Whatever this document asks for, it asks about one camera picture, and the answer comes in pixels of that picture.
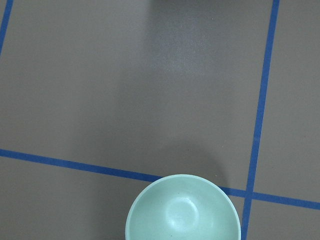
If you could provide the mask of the green bowl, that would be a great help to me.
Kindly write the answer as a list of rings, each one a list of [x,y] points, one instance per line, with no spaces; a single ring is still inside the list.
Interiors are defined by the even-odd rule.
[[[240,219],[224,191],[209,180],[175,174],[136,197],[127,215],[127,240],[240,240]]]

